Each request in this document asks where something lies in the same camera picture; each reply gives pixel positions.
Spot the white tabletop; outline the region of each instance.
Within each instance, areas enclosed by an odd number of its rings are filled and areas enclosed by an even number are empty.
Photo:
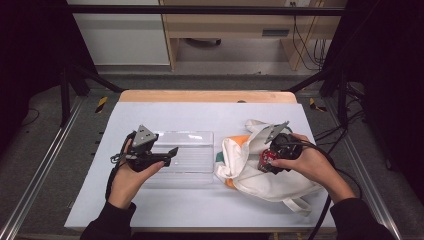
[[[302,105],[297,103],[161,103],[118,102],[65,227],[82,230],[96,219],[105,202],[110,157],[125,137],[143,124],[151,131],[211,131],[214,154],[222,151],[225,137],[248,134],[248,119],[267,123],[290,121],[290,128],[313,139]],[[327,193],[303,197],[312,206],[308,217],[283,203],[271,203],[226,187],[217,178],[195,186],[142,188],[133,202],[135,231],[287,231],[313,228]],[[323,228],[334,228],[327,214]]]

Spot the white cloth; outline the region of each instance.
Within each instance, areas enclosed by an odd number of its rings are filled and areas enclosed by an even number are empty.
[[[322,186],[296,171],[282,171],[275,175],[258,170],[259,154],[269,148],[270,143],[265,144],[265,140],[272,126],[249,120],[246,128],[252,134],[241,146],[231,137],[225,138],[222,142],[224,163],[216,163],[215,174],[221,180],[232,179],[241,192],[270,202],[284,202],[292,211],[307,216],[311,207],[301,197],[321,190]],[[290,133],[290,130],[285,128],[282,132]]]

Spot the hand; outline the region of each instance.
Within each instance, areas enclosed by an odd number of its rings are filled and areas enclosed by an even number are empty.
[[[127,152],[128,146],[132,141],[128,141],[124,153]],[[133,171],[126,160],[123,158],[119,164],[123,164],[115,175],[112,182],[111,193],[108,202],[113,206],[121,209],[128,209],[132,199],[137,194],[141,185],[155,173],[157,173],[164,165],[164,162],[152,164],[141,172]]]
[[[295,133],[292,135],[301,141],[309,142],[306,136]],[[272,161],[271,165],[293,169],[309,180],[321,184],[328,191],[334,203],[355,197],[350,186],[331,166],[325,156],[311,147],[304,147],[302,154],[296,160],[277,159]]]

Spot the transparent container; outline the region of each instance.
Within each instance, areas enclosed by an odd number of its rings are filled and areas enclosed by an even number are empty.
[[[189,188],[213,182],[214,138],[213,132],[155,132],[159,139],[153,153],[167,153],[178,147],[169,167],[163,167],[144,184],[146,188]]]

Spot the red component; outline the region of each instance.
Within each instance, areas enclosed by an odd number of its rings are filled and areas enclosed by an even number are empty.
[[[269,172],[269,168],[272,166],[269,164],[271,161],[278,159],[278,155],[276,152],[271,151],[270,149],[265,149],[260,155],[259,155],[259,163],[258,163],[258,169],[262,172]]]

